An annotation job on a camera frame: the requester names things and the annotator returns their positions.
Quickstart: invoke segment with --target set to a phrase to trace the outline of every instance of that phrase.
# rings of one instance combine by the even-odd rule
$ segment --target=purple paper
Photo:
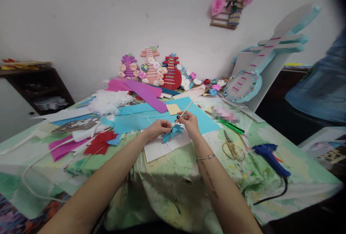
[[[55,148],[56,146],[60,145],[61,143],[64,143],[67,140],[70,140],[72,138],[72,135],[63,138],[62,140],[57,140],[54,141],[52,143],[49,144],[49,150],[52,150],[53,148]],[[79,147],[80,145],[84,144],[85,142],[87,142],[89,139],[85,139],[82,140],[80,142],[76,142],[76,141],[71,141],[69,143],[66,143],[60,147],[58,147],[57,149],[53,150],[52,153],[52,157],[54,161],[58,161],[60,158],[62,158],[63,156],[65,156],[67,153],[71,152],[72,150],[74,150],[75,148]]]
[[[166,104],[160,101],[151,91],[148,91],[144,83],[139,83],[135,80],[128,80],[127,82],[125,82],[125,85],[130,87],[132,91],[138,94],[143,100],[145,100],[151,107],[156,109],[159,113],[164,113],[168,110]]]

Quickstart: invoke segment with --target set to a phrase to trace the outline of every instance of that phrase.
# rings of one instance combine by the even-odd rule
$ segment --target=white cabinet door
[[[30,104],[5,78],[0,78],[0,142],[39,123],[30,119],[34,116],[38,114]]]

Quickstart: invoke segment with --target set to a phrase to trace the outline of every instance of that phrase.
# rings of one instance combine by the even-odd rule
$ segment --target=popsicle stick frame
[[[238,10],[235,12],[227,11],[227,8],[224,7],[223,11],[217,15],[212,16],[212,21],[210,26],[224,27],[231,30],[235,30],[240,21],[240,15],[244,8],[244,0],[237,1]]]

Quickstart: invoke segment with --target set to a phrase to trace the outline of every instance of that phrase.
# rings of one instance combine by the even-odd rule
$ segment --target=yellow paper
[[[166,106],[170,115],[176,115],[179,111],[181,111],[176,104],[166,104]]]

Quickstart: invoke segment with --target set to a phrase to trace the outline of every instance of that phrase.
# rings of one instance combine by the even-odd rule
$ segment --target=pink paper
[[[144,83],[139,83],[135,80],[128,80],[125,84],[159,113],[164,113],[168,110],[166,104],[160,101],[152,92],[148,91]]]
[[[54,141],[52,143],[49,144],[49,150],[52,150],[53,148],[55,148],[56,146],[60,145],[61,143],[64,143],[65,141],[69,140],[72,138],[72,135],[63,138],[62,140],[57,140]],[[75,148],[79,147],[80,145],[84,144],[85,142],[87,142],[89,139],[85,139],[82,140],[80,142],[75,142],[75,141],[71,141],[69,143],[66,143],[65,145],[62,145],[60,147],[58,147],[57,149],[53,150],[52,153],[52,157],[54,161],[58,161],[60,158],[62,158],[63,156],[65,156],[67,153],[69,153],[70,151],[74,150]]]
[[[109,83],[108,83],[108,88],[106,89],[107,91],[111,91],[111,92],[118,92],[118,91],[132,91],[131,88],[129,88],[125,83],[129,81],[127,79],[125,80],[119,80],[119,79],[110,79]],[[153,93],[156,97],[160,97],[161,93],[162,93],[162,89],[158,88],[158,87],[153,87],[150,86],[148,84],[143,84],[143,86],[150,91],[151,93]]]

